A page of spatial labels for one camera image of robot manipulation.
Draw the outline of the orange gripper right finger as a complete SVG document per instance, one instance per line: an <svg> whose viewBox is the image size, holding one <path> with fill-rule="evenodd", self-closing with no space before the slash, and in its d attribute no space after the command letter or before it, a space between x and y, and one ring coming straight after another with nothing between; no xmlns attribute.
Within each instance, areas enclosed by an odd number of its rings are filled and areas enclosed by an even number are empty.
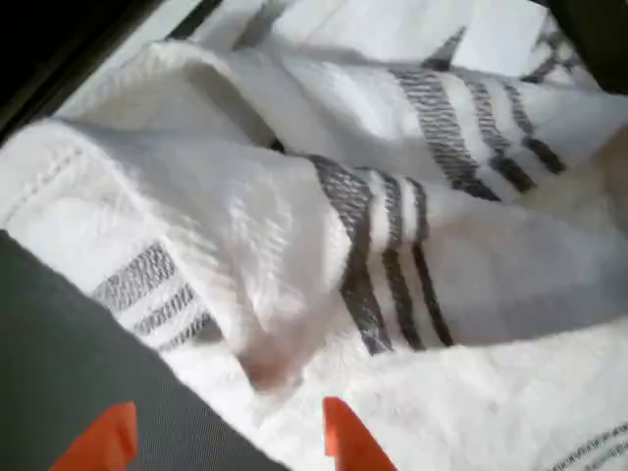
<svg viewBox="0 0 628 471"><path fill-rule="evenodd" d="M325 453L340 471L393 471L375 438L339 397L323 399Z"/></svg>

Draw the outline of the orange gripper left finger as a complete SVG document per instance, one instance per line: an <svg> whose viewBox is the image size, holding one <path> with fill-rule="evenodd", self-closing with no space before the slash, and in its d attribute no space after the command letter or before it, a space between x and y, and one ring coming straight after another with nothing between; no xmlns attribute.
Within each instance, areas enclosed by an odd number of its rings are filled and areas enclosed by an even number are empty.
<svg viewBox="0 0 628 471"><path fill-rule="evenodd" d="M54 471L126 471L138 450L136 407L108 408L51 467Z"/></svg>

